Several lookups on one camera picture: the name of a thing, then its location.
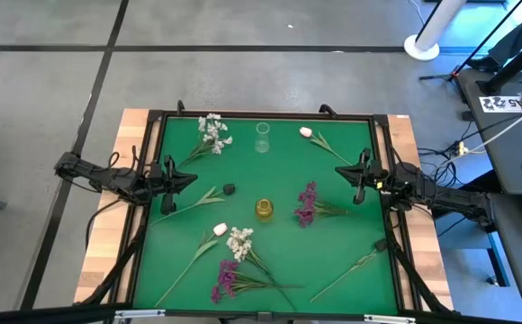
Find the artificial flower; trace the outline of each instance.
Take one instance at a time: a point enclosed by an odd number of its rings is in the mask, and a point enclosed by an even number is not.
[[[351,211],[337,207],[330,202],[317,199],[317,183],[310,182],[305,186],[305,191],[299,194],[298,200],[303,203],[301,208],[293,213],[299,217],[299,225],[306,228],[316,218],[332,215],[348,215]]]
[[[313,130],[311,130],[310,128],[307,128],[307,127],[301,127],[301,128],[299,128],[299,133],[303,137],[309,138],[309,137],[311,137],[311,134],[313,133]]]
[[[281,293],[281,295],[287,300],[287,302],[289,302],[293,310],[296,311],[295,305],[293,305],[289,297],[287,297],[287,295],[282,289],[278,288],[279,285],[277,284],[277,281],[275,280],[271,272],[269,272],[269,268],[267,267],[267,265],[253,250],[253,241],[250,237],[251,234],[253,234],[253,229],[231,229],[231,234],[227,239],[227,246],[233,253],[233,257],[239,263],[243,261],[248,261],[257,269],[261,270],[265,274],[265,276],[271,281],[271,283],[275,287],[277,287],[279,293]]]
[[[217,235],[217,236],[223,235],[225,233],[225,231],[227,231],[226,223],[217,224],[217,226],[215,226],[213,228],[213,233],[215,233],[215,235]]]
[[[225,145],[233,142],[231,136],[223,139],[219,134],[220,131],[226,131],[227,129],[227,125],[221,122],[221,116],[218,114],[210,113],[205,118],[199,117],[197,144],[189,154],[189,157],[181,162],[179,166],[182,167],[197,158],[202,158],[210,152],[217,155],[221,154],[221,150]]]
[[[327,151],[331,152],[333,155],[335,155],[336,157],[338,157],[341,161],[345,162],[348,166],[351,166],[351,164],[349,162],[347,162],[347,160],[345,160],[344,158],[342,158],[336,151],[333,150],[333,148],[331,148],[331,146],[329,145],[329,143],[327,143],[327,141],[325,140],[325,138],[323,137],[323,135],[321,135],[320,131],[318,131],[318,134],[319,134],[319,138],[316,138],[315,135],[313,134],[312,130],[309,130],[310,132],[307,132],[305,131],[307,134],[309,134],[309,136],[305,136],[307,138],[311,138],[310,141],[312,141],[313,143],[321,146],[322,148],[326,149]]]
[[[266,283],[237,271],[238,267],[239,262],[237,261],[221,261],[219,266],[219,275],[217,277],[217,284],[215,284],[211,290],[212,302],[218,303],[224,293],[229,297],[234,298],[238,293],[243,293],[244,291],[251,289],[300,287],[294,285]]]
[[[216,187],[213,187],[213,188],[209,189],[209,191],[206,194],[204,194],[203,197],[201,197],[200,200],[198,200],[196,203],[192,204],[191,206],[187,206],[187,207],[182,208],[182,209],[180,209],[178,211],[173,211],[173,212],[169,213],[168,215],[165,215],[165,216],[161,217],[160,219],[153,221],[152,223],[149,224],[149,226],[153,226],[153,225],[159,223],[160,221],[166,220],[169,217],[175,216],[175,215],[177,215],[178,213],[181,213],[181,212],[188,211],[188,210],[190,210],[190,209],[192,209],[194,207],[197,207],[197,206],[201,206],[201,205],[204,205],[204,204],[207,204],[207,203],[222,203],[222,202],[225,202],[225,199],[219,197],[221,194],[223,194],[223,191],[222,190],[215,191],[215,188]]]
[[[157,307],[168,295],[169,293],[171,293],[171,291],[173,290],[173,288],[177,285],[177,283],[179,283],[179,281],[181,280],[181,278],[183,278],[183,276],[187,273],[187,271],[189,270],[189,268],[193,265],[193,263],[200,257],[203,255],[203,253],[209,251],[211,248],[213,248],[216,244],[217,244],[217,240],[213,240],[213,238],[215,237],[215,234],[211,235],[209,238],[205,239],[206,235],[205,233],[203,233],[203,237],[201,239],[201,243],[199,244],[199,246],[197,247],[197,252],[195,252],[195,255],[193,256],[193,259],[191,260],[191,262],[189,262],[189,265],[187,265],[187,267],[185,268],[185,270],[179,275],[179,277],[177,278],[177,280],[175,280],[175,282],[173,284],[171,284],[171,286],[169,287],[169,289],[167,289],[167,291],[163,294],[163,296],[161,296],[161,298],[159,299],[159,301],[155,304],[155,307]]]
[[[321,296],[324,292],[326,292],[329,288],[333,287],[335,284],[341,281],[341,279],[345,278],[347,275],[349,275],[352,271],[360,268],[361,266],[364,266],[367,262],[373,260],[378,253],[383,252],[387,248],[387,242],[383,239],[380,241],[377,241],[375,243],[375,246],[373,248],[373,251],[371,251],[369,254],[361,257],[353,266],[349,268],[346,272],[344,272],[339,278],[337,278],[333,283],[325,287],[325,289],[321,290],[318,294],[313,296],[313,298],[310,299],[309,302],[314,302],[319,296]]]

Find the white stand base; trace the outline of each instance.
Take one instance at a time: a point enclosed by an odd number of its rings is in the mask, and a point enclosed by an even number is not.
[[[412,58],[418,59],[421,61],[428,61],[428,60],[436,58],[439,55],[439,45],[435,44],[432,48],[430,48],[428,50],[421,50],[415,46],[416,38],[417,38],[417,35],[411,35],[405,40],[405,43],[403,44],[405,51]]]

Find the black floor stripe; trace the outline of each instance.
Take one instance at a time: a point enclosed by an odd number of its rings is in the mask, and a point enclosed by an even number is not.
[[[105,45],[3,45],[0,51],[7,52],[100,52],[107,50]]]
[[[107,69],[111,63],[111,56],[113,54],[111,47],[115,45],[117,37],[119,36],[119,31],[121,29],[128,4],[129,0],[121,0],[121,5],[119,6],[119,11],[117,13],[117,17],[115,18],[111,35],[107,41],[107,46],[105,47],[105,52],[103,54],[103,58],[101,59],[97,76],[95,77],[93,89],[91,90],[91,94],[89,96],[89,102],[87,103],[87,107],[83,113],[83,119],[79,125],[79,129],[77,130],[76,139],[73,143],[73,148],[71,149],[74,153],[81,154],[83,151],[87,133],[89,132],[91,121],[95,113],[95,107],[97,106],[99,95],[101,93],[101,89],[103,88],[105,76],[107,75]],[[47,229],[45,231],[43,241],[39,247],[39,254],[37,255],[34,266],[31,270],[31,275],[29,277],[29,281],[27,282],[25,293],[22,297],[21,310],[30,310],[35,304],[35,299],[39,293],[39,287],[41,286],[41,281],[47,268],[47,263],[49,261],[51,250],[53,249],[55,237],[63,217],[63,211],[65,210],[65,206],[67,204],[70,188],[71,185],[68,182],[61,183],[56,196],[51,202],[46,225]]]
[[[403,53],[402,46],[321,46],[321,45],[115,45],[116,37],[107,45],[2,45],[2,52],[345,52]],[[443,46],[442,54],[471,54],[475,47]]]
[[[116,52],[345,52],[402,53],[402,46],[319,45],[117,45]]]

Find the concrete floor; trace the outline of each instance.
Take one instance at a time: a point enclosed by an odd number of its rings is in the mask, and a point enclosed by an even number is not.
[[[0,0],[0,44],[104,45],[119,4]],[[427,19],[433,4],[418,4]],[[500,4],[468,4],[440,44],[466,51],[505,12]],[[520,21],[522,13],[488,45]],[[137,0],[130,1],[117,43],[400,46],[420,26],[407,0]],[[17,305],[59,183],[52,167],[70,149],[102,55],[0,52],[0,198],[9,203],[0,211],[0,311]],[[315,112],[327,103],[339,113],[409,114],[418,145],[443,148],[465,130],[458,114],[466,108],[452,85],[417,77],[448,73],[464,57],[421,63],[402,53],[113,53],[83,156],[105,163],[123,108],[173,109],[177,99],[188,109]],[[469,181],[491,165],[471,156],[458,168]],[[72,302],[97,202],[93,193],[71,191],[37,307]],[[489,287],[480,275],[468,275],[469,264],[492,274],[486,254],[473,252],[444,251],[455,307],[522,320],[515,285]]]

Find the purple lavender flower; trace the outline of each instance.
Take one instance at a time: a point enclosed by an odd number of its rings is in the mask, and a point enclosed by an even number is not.
[[[237,276],[235,275],[234,271],[237,270],[238,266],[239,263],[237,261],[223,260],[221,261],[219,267],[219,276],[217,277],[217,283],[223,286],[225,292],[231,297],[235,297],[235,292],[233,292],[231,286],[233,285],[233,282],[235,282],[235,280],[237,279]]]
[[[213,290],[211,291],[211,301],[214,303],[218,303],[221,300],[221,288],[218,284],[213,286]]]
[[[305,188],[307,189],[307,191],[312,191],[312,192],[314,192],[315,189],[317,188],[317,183],[316,183],[315,181],[311,181],[311,182],[309,182],[309,183],[305,186]]]
[[[315,189],[317,184],[313,181],[305,186],[305,191],[299,194],[299,201],[303,202],[303,207],[294,211],[295,215],[299,216],[299,225],[302,228],[307,227],[315,219],[315,200],[317,199],[317,192]]]
[[[302,228],[306,228],[318,217],[351,213],[351,211],[339,208],[332,203],[317,201],[316,189],[317,184],[313,181],[305,185],[305,191],[299,194],[299,201],[303,202],[303,206],[293,213],[299,217],[299,225]]]

